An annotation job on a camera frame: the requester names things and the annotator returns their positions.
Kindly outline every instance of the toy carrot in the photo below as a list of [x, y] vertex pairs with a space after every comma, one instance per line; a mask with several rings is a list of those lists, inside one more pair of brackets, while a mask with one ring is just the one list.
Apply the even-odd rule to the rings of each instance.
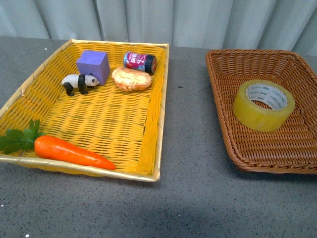
[[35, 153], [44, 159], [66, 161], [78, 165], [114, 170], [115, 165], [103, 156], [80, 148], [54, 136], [38, 133], [39, 120], [30, 121], [30, 128], [24, 131], [11, 129], [0, 137], [0, 150], [5, 154], [35, 148]]

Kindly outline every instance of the orange carrot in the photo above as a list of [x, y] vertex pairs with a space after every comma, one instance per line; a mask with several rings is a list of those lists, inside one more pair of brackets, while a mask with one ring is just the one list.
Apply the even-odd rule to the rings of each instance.
[[106, 170], [115, 169], [115, 165], [103, 156], [54, 136], [42, 135], [38, 137], [34, 147], [35, 153], [44, 159], [66, 161]]

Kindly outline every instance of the carrot leaves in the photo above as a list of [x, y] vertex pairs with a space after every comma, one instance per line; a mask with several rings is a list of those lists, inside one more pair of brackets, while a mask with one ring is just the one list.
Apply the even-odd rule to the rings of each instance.
[[22, 130], [9, 129], [5, 135], [0, 136], [0, 151], [8, 155], [13, 152], [22, 150], [31, 150], [34, 148], [34, 142], [39, 137], [44, 135], [39, 132], [40, 120], [30, 121], [29, 128]]

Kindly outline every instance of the curtain fold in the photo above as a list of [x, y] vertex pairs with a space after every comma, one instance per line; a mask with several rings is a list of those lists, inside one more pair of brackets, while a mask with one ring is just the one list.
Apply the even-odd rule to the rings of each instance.
[[317, 0], [7, 0], [0, 35], [317, 56]]

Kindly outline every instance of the panda figurine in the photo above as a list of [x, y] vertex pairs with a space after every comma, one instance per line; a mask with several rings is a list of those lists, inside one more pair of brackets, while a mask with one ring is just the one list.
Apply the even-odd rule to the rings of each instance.
[[95, 87], [99, 84], [99, 81], [93, 77], [92, 74], [70, 74], [61, 81], [61, 84], [66, 89], [66, 94], [68, 96], [74, 96], [74, 93], [72, 93], [74, 88], [78, 88], [81, 94], [87, 94], [86, 86]]

